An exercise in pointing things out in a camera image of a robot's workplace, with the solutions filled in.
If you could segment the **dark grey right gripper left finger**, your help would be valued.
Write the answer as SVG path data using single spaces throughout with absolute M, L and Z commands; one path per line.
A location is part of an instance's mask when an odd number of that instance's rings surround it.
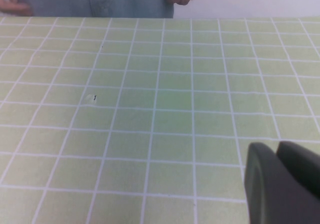
M 252 224 L 320 222 L 320 198 L 300 185 L 264 143 L 248 147 L 244 186 Z

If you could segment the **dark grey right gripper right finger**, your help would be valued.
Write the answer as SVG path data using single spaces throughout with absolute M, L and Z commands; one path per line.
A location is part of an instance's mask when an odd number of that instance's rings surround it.
M 291 141 L 281 141 L 277 157 L 293 178 L 315 197 L 320 197 L 320 156 Z

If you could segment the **person's right hand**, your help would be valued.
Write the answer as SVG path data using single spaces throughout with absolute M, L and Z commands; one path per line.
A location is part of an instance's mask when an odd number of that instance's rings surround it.
M 0 11 L 17 16 L 33 16 L 31 7 L 26 3 L 19 3 L 18 0 L 0 0 Z

